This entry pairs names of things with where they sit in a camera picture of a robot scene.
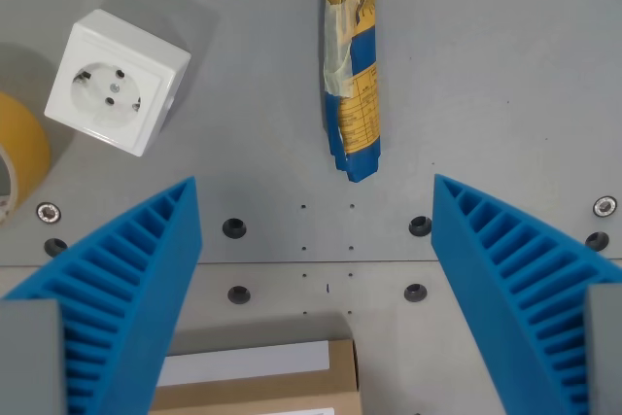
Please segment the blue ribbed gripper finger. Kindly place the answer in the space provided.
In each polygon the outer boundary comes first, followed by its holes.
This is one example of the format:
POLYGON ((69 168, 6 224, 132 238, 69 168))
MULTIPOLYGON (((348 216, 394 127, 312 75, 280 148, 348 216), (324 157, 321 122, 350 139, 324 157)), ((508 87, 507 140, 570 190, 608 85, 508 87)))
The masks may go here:
POLYGON ((560 230, 441 174, 432 247, 508 414, 586 414, 589 286, 621 269, 560 230))
POLYGON ((71 414, 146 414, 202 248, 196 181, 136 205, 10 290, 52 299, 71 414))

